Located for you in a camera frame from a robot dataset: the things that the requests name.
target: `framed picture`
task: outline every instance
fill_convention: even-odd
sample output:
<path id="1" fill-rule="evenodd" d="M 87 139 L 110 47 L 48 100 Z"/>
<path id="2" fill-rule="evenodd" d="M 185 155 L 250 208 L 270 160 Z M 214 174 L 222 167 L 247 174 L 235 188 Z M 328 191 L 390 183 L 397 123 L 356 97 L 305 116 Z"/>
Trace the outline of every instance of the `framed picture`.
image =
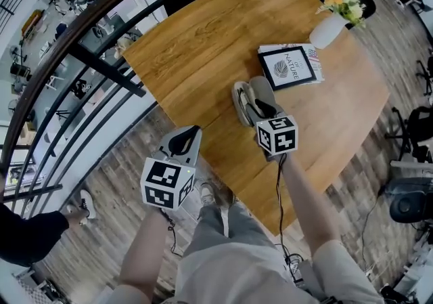
<path id="1" fill-rule="evenodd" d="M 258 59 L 273 90 L 317 80 L 301 46 L 259 53 Z"/>

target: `yellow flower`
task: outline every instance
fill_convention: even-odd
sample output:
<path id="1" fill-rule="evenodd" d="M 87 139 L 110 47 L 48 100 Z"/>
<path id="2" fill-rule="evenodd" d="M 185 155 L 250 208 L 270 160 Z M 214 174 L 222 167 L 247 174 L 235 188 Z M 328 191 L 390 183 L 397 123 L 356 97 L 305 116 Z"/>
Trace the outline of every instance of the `yellow flower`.
<path id="1" fill-rule="evenodd" d="M 324 4 L 325 4 L 327 7 L 330 7 L 331 5 L 334 5 L 334 0 L 325 0 L 325 1 L 324 1 Z"/>
<path id="2" fill-rule="evenodd" d="M 334 0 L 334 3 L 336 5 L 343 4 L 343 0 Z"/>

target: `white vase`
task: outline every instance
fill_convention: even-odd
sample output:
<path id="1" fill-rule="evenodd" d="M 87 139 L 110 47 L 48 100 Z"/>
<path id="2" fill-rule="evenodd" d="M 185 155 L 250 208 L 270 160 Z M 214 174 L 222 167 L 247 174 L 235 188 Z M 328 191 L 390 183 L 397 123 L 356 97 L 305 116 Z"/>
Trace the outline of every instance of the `white vase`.
<path id="1" fill-rule="evenodd" d="M 338 13 L 324 19 L 310 34 L 310 42 L 317 49 L 325 49 L 339 35 L 349 21 Z"/>

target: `floor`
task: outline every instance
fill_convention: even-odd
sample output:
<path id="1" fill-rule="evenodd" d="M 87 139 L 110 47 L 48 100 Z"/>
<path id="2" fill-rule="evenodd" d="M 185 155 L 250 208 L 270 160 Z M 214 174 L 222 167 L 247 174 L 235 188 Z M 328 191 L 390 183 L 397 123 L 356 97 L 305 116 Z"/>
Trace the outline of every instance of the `floor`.
<path id="1" fill-rule="evenodd" d="M 430 44 L 421 22 L 410 9 L 401 10 L 394 0 L 374 1 L 378 7 L 376 14 L 368 19 L 366 28 L 352 32 L 381 68 L 391 96 L 371 133 L 328 188 L 325 198 L 339 217 L 343 243 L 361 268 L 371 270 L 370 279 L 380 288 L 385 283 L 393 284 L 401 276 L 417 236 L 410 225 L 391 220 L 385 198 L 375 205 L 379 188 L 390 177 L 402 175 L 390 171 L 388 163 L 396 158 L 399 148 L 385 140 L 384 134 L 396 124 L 391 107 L 396 106 L 408 117 L 414 107 L 426 104 L 422 95 L 424 86 L 415 78 L 415 62 L 426 60 Z M 91 303 L 105 286 L 116 285 L 122 258 L 147 211 L 139 189 L 144 158 L 172 128 L 165 113 L 156 107 L 113 148 L 83 185 L 95 198 L 98 219 L 67 231 L 50 255 L 37 265 L 74 303 Z M 198 176 L 196 187 L 203 180 L 222 186 L 202 159 Z M 373 207 L 365 228 L 364 262 L 361 234 Z M 191 240 L 199 209 L 195 190 L 176 214 L 177 252 L 183 252 Z M 297 221 L 283 236 L 291 252 L 308 257 Z M 175 282 L 179 258 L 169 251 L 172 243 L 173 239 L 167 238 L 156 289 L 159 298 L 169 295 Z"/>

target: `hand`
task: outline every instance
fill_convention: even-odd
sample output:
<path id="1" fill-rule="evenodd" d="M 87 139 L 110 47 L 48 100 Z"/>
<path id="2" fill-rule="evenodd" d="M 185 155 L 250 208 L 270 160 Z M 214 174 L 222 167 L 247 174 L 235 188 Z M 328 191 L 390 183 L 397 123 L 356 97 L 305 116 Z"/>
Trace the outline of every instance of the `hand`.
<path id="1" fill-rule="evenodd" d="M 260 144 L 258 143 L 257 134 L 254 136 L 254 141 L 256 142 L 257 146 L 258 146 L 258 147 L 263 151 L 263 156 L 265 156 L 267 162 L 275 161 L 276 163 L 279 163 L 279 161 L 281 160 L 281 157 L 282 157 L 284 154 L 272 155 L 272 154 L 270 154 L 269 152 L 267 152 L 267 151 L 266 151 L 264 148 L 262 148 L 262 147 L 260 146 Z M 289 152 L 285 152 L 285 153 L 286 153 L 287 156 L 288 156 L 287 158 L 289 158 L 290 153 L 289 153 Z"/>

